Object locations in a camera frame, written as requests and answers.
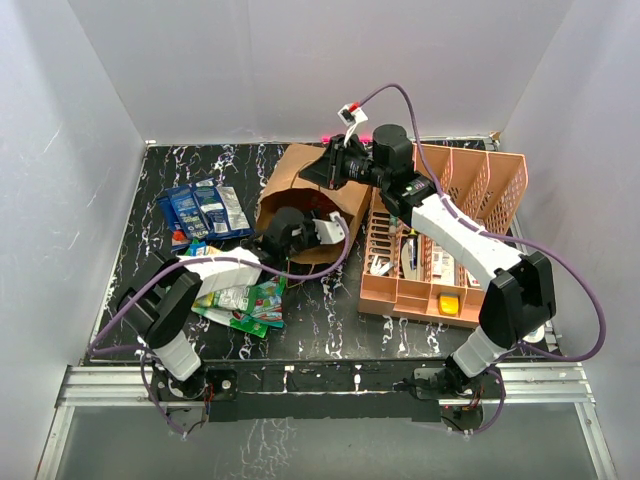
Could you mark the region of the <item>brown paper bag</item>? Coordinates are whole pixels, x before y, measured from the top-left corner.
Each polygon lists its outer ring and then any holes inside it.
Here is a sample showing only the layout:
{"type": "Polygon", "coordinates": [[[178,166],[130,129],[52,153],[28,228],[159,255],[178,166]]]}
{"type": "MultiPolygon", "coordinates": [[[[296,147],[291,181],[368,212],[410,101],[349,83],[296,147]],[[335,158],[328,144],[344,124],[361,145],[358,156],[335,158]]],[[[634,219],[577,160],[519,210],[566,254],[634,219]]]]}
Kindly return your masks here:
{"type": "Polygon", "coordinates": [[[321,147],[303,144],[291,144],[285,149],[259,197],[258,230],[265,229],[281,207],[314,212],[322,220],[337,211],[349,226],[350,241],[355,241],[370,204],[372,188],[350,181],[339,190],[328,190],[302,179],[299,171],[316,161],[323,152],[321,147]]]}

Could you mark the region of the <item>dark blue chips bag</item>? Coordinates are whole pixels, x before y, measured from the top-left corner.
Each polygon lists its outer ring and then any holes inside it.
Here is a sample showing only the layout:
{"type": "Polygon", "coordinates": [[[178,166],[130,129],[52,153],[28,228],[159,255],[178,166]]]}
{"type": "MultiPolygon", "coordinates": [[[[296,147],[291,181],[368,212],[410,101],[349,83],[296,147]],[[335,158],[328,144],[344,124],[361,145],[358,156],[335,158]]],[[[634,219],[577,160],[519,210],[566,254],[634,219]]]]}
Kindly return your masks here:
{"type": "Polygon", "coordinates": [[[254,232],[233,187],[203,180],[195,184],[193,198],[207,231],[206,240],[236,239],[254,232]]]}

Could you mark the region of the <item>Fox's mint candy bag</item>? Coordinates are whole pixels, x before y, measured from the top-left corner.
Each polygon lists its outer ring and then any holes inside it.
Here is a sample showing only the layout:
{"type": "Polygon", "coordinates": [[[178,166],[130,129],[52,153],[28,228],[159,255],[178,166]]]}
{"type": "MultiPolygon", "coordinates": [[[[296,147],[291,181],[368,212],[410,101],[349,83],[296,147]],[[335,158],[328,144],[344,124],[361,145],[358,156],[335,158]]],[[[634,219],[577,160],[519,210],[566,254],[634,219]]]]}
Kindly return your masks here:
{"type": "Polygon", "coordinates": [[[270,327],[282,328],[282,294],[286,281],[282,277],[271,279],[246,289],[242,306],[234,312],[234,323],[245,333],[261,339],[270,327]]]}

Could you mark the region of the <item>green red snack packet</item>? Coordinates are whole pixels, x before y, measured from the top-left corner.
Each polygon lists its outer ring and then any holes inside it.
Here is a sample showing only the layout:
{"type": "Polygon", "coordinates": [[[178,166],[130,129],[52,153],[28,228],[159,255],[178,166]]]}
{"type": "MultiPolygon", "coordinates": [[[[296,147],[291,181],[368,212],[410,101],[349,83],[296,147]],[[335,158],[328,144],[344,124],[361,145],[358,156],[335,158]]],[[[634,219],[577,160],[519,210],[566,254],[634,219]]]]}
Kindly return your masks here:
{"type": "Polygon", "coordinates": [[[250,313],[256,305],[257,296],[257,286],[236,286],[201,296],[195,300],[193,306],[250,313]]]}

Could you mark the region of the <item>blue snack bar wrapper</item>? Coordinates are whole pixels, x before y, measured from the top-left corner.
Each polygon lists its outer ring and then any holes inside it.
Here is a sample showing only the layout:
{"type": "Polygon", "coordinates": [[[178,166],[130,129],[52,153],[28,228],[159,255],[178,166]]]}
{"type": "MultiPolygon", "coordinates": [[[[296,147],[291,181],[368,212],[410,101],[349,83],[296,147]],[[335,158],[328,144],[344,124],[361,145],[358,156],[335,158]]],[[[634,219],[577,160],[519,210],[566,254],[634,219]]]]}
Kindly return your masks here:
{"type": "Polygon", "coordinates": [[[203,256],[207,254],[207,244],[203,241],[193,240],[189,245],[186,254],[188,256],[203,256]]]}

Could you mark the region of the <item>blue white snack pack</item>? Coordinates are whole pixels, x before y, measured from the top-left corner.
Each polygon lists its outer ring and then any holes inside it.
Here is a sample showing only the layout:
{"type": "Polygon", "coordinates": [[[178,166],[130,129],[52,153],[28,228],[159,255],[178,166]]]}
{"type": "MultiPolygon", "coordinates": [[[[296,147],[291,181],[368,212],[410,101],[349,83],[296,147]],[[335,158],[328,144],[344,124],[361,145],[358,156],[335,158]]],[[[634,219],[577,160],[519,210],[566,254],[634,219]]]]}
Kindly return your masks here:
{"type": "Polygon", "coordinates": [[[190,185],[166,190],[179,224],[189,239],[204,240],[209,234],[200,208],[196,204],[194,189],[190,185]]]}

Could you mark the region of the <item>pink plastic desk organizer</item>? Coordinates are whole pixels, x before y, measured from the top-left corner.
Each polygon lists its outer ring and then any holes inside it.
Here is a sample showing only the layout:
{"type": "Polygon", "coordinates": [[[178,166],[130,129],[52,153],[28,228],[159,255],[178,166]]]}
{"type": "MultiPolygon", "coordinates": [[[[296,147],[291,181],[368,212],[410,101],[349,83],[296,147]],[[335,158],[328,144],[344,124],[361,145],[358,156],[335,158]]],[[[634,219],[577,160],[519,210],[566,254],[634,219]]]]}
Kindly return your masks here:
{"type": "Polygon", "coordinates": [[[358,309],[474,328],[495,269],[508,268],[520,257],[462,223],[474,221],[488,232],[506,234],[527,188],[526,160],[521,154],[450,146],[426,144],[423,150],[414,157],[417,171],[435,172],[455,209],[448,212],[433,195],[420,208],[417,226],[393,227],[380,194],[373,193],[358,309]],[[412,231],[418,235],[416,280],[403,277],[400,263],[401,246],[412,231]],[[460,297],[455,317],[439,314],[438,296],[445,292],[460,297]]]}

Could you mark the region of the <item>blue Burts chips bag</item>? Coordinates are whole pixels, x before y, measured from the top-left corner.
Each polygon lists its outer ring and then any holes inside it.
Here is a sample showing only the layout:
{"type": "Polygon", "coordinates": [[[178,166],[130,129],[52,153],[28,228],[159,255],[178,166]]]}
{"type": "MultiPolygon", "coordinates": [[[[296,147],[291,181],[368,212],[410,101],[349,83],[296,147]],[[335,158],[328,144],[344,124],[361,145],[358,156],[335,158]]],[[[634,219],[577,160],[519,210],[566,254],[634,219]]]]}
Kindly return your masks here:
{"type": "Polygon", "coordinates": [[[186,236],[179,223],[178,217],[173,209],[169,197],[166,194],[160,195],[156,199],[156,204],[160,208],[163,217],[171,232],[171,251],[176,252],[187,248],[191,241],[186,236]]]}

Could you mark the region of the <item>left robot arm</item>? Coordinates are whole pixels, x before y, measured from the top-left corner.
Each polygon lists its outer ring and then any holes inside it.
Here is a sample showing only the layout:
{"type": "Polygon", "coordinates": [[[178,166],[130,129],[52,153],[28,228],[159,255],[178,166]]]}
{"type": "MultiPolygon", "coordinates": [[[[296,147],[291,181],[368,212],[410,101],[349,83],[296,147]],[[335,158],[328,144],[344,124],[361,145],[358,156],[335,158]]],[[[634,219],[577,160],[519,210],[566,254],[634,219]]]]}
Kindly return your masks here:
{"type": "Polygon", "coordinates": [[[330,236],[316,213],[280,208],[265,231],[231,251],[147,261],[120,296],[116,318],[141,334],[156,364],[182,398],[194,399],[206,387],[201,357],[191,346],[184,325],[193,305],[211,294],[249,291],[273,278],[285,277],[292,256],[320,246],[330,236]]]}

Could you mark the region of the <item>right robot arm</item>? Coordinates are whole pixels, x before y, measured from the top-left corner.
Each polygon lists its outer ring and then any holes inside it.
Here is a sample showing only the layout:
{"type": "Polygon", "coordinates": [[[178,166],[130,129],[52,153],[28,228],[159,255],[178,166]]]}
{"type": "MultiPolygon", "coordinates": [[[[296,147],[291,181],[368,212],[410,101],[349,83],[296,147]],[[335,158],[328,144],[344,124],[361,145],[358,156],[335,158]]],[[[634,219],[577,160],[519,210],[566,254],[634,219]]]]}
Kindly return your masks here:
{"type": "Polygon", "coordinates": [[[390,214],[443,247],[480,283],[485,297],[478,327],[441,370],[403,383],[414,395],[469,396],[480,387],[482,374],[555,316],[551,262],[542,253],[526,255],[493,238],[459,210],[433,172],[417,171],[414,160],[424,150],[403,127],[382,125],[372,140],[367,150],[355,136],[336,135],[300,176],[329,190],[350,181],[378,188],[390,214]]]}

